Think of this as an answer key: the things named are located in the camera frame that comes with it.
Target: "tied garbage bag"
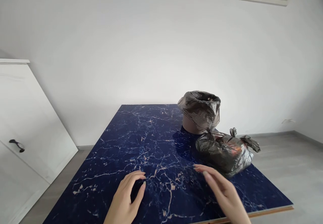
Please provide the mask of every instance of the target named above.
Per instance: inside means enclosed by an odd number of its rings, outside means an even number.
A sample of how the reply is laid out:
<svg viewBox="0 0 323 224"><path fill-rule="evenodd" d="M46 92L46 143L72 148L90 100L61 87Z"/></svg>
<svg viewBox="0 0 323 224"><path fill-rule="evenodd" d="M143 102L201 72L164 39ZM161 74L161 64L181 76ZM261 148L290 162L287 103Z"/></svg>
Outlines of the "tied garbage bag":
<svg viewBox="0 0 323 224"><path fill-rule="evenodd" d="M184 114L183 127L194 134L214 130L220 122L220 104L220 98L213 94L203 91L186 92L177 104ZM198 132L187 129L185 117L192 121Z"/></svg>
<svg viewBox="0 0 323 224"><path fill-rule="evenodd" d="M230 129L230 134L216 130L204 133L195 145L200 158L206 165L215 168L225 177L230 178L251 164L253 154L260 151L259 144L250 136L236 138L236 129Z"/></svg>

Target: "black cabinet handle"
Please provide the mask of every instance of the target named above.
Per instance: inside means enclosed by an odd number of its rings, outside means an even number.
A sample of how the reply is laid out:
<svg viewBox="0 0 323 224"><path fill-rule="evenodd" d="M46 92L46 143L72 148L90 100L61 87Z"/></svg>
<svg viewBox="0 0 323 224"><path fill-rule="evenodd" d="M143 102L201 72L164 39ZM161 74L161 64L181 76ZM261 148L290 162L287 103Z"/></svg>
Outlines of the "black cabinet handle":
<svg viewBox="0 0 323 224"><path fill-rule="evenodd" d="M19 152L24 152L25 151L25 147L21 143L16 142L15 139L11 139L9 142L16 144L20 148L20 151Z"/></svg>

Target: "gray floor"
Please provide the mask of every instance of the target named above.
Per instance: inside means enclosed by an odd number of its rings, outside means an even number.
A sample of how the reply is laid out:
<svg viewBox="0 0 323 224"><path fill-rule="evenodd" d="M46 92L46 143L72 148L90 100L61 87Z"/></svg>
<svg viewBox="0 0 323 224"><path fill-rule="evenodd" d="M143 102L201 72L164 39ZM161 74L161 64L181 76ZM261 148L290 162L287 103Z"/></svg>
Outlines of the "gray floor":
<svg viewBox="0 0 323 224"><path fill-rule="evenodd" d="M254 137L261 145L254 165L292 202L295 210L252 218L260 223L323 223L323 144L293 134ZM80 150L21 224L41 224L90 150Z"/></svg>

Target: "white wall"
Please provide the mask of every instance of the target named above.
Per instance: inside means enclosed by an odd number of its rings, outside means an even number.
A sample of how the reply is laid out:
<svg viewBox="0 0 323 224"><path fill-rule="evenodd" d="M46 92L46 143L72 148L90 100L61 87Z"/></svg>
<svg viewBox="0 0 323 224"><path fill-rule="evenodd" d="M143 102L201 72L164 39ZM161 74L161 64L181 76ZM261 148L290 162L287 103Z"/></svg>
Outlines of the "white wall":
<svg viewBox="0 0 323 224"><path fill-rule="evenodd" d="M77 145L121 104L222 99L224 132L294 128L323 73L323 0L0 0L0 48L31 69ZM316 107L310 102L310 108Z"/></svg>
<svg viewBox="0 0 323 224"><path fill-rule="evenodd" d="M322 82L312 91L313 95L309 98L311 101L318 102L318 106L311 108L304 119L302 119L297 125L295 130L318 141L323 143L323 78Z"/></svg>

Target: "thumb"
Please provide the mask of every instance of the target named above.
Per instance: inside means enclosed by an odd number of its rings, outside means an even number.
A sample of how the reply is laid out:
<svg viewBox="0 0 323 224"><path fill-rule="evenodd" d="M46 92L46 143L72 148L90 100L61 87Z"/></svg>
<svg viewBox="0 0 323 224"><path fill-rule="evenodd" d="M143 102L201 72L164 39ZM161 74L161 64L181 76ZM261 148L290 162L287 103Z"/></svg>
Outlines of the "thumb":
<svg viewBox="0 0 323 224"><path fill-rule="evenodd" d="M144 197L144 193L145 193L145 189L146 189L146 182L144 182L139 191L138 191L138 194L137 194L137 197L136 199L134 200L134 202L131 204L131 206L136 210L136 212L138 211L139 209L139 206L140 206L140 203L142 201L142 198Z"/></svg>
<svg viewBox="0 0 323 224"><path fill-rule="evenodd" d="M225 201L225 196L223 195L222 191L220 190L220 188L219 188L218 184L216 183L216 181L214 180L214 178L212 178L212 176L206 171L203 171L203 175L204 175L206 182L208 183L208 185L212 189L218 202Z"/></svg>

